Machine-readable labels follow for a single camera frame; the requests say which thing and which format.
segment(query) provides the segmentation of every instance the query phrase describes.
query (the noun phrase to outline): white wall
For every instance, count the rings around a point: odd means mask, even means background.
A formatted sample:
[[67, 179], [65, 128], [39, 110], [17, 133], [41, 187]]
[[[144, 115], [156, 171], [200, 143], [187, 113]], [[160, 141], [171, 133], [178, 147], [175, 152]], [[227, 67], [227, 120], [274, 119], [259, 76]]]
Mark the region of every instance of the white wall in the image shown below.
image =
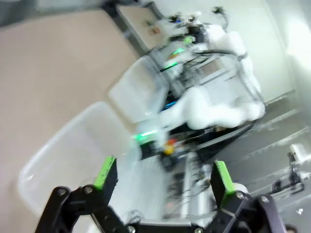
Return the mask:
[[266, 0], [287, 47], [303, 116], [311, 126], [311, 2]]
[[165, 15], [201, 11], [203, 22], [221, 23], [211, 12], [223, 6], [229, 14], [229, 30], [238, 31], [253, 59], [255, 76], [266, 101], [291, 91], [293, 81], [281, 37], [264, 0], [155, 0]]

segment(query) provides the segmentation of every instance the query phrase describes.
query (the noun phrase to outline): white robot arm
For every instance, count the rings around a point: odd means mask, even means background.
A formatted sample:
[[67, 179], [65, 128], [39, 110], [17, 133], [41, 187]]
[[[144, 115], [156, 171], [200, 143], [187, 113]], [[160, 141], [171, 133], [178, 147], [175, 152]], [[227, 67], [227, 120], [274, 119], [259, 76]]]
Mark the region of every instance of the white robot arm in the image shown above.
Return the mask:
[[211, 105], [208, 93], [202, 86], [188, 89], [171, 108], [160, 112], [153, 119], [141, 122], [140, 133], [152, 132], [158, 147], [162, 147], [170, 130], [186, 123], [190, 129], [200, 130], [208, 126], [234, 128], [246, 121], [261, 118], [265, 113], [260, 101], [240, 103], [234, 107], [227, 104]]

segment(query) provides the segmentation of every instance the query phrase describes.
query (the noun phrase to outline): clear plastic box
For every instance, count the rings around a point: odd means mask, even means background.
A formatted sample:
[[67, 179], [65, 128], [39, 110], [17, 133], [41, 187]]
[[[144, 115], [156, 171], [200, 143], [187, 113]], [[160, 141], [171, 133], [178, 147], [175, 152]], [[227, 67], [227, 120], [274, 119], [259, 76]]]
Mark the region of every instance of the clear plastic box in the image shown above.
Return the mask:
[[[132, 210], [161, 219], [167, 176], [156, 158], [140, 161], [138, 144], [104, 102], [76, 116], [33, 156], [19, 174], [19, 194], [39, 220], [55, 187], [73, 191], [93, 183], [110, 155], [117, 158], [119, 181], [109, 203], [116, 213], [123, 221]], [[96, 227], [82, 216], [73, 232], [96, 232]]]
[[109, 97], [133, 123], [161, 111], [169, 91], [159, 68], [148, 56], [139, 58], [109, 91]]

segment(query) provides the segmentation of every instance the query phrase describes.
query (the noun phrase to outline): beige floor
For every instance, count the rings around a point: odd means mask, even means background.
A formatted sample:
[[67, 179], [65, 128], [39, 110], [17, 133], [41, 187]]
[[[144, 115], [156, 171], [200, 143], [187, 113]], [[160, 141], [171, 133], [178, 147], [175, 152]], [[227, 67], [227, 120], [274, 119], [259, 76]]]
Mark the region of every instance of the beige floor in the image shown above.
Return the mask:
[[75, 115], [109, 101], [137, 55], [103, 11], [1, 29], [0, 51], [0, 228], [31, 233], [38, 219], [18, 196], [19, 171]]

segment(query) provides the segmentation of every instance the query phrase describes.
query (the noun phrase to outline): green led light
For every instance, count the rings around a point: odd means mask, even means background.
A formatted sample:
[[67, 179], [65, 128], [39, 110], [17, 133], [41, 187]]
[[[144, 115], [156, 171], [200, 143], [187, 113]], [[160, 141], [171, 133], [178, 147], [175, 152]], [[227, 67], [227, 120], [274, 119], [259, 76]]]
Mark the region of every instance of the green led light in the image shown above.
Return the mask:
[[153, 137], [150, 136], [150, 135], [152, 135], [152, 134], [154, 134], [154, 133], [156, 133], [156, 130], [152, 130], [152, 131], [149, 131], [149, 132], [137, 134], [137, 135], [135, 136], [135, 139], [136, 139], [140, 144], [144, 144], [144, 143], [147, 143], [147, 142], [153, 140]]
[[164, 69], [168, 69], [168, 68], [171, 68], [171, 67], [173, 67], [173, 66], [175, 66], [175, 65], [177, 65], [178, 63], [177, 62], [175, 62], [175, 63], [173, 63], [173, 64], [170, 64], [169, 66], [167, 66], [167, 67], [165, 67]]
[[184, 49], [180, 48], [180, 49], [177, 49], [175, 52], [173, 52], [172, 54], [177, 54], [177, 53], [180, 53], [182, 51], [185, 51]]
[[140, 136], [144, 137], [144, 136], [151, 135], [153, 133], [156, 133], [156, 130], [152, 130], [152, 131], [149, 131], [149, 132], [146, 132], [146, 133], [142, 133]]

